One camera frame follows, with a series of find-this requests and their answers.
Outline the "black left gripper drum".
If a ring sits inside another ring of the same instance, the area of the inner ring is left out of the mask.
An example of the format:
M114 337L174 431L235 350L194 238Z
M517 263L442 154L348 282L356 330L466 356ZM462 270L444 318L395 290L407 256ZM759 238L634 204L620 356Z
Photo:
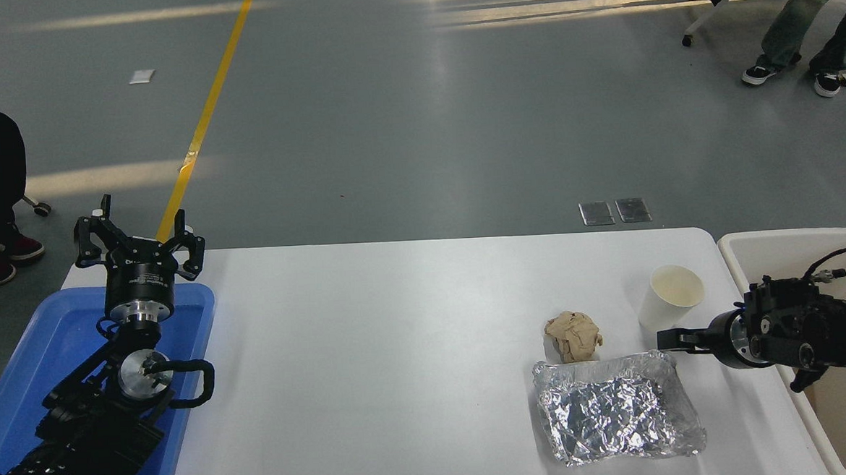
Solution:
M132 238L106 253L106 307L134 301L174 303L177 264L155 239Z

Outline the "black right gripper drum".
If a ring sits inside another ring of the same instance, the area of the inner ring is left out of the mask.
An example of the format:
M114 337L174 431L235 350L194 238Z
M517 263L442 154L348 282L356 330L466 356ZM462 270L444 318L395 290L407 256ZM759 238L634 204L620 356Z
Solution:
M738 311L732 310L717 315L709 324L710 351L718 361L728 367L740 366L731 333L733 321L737 316Z

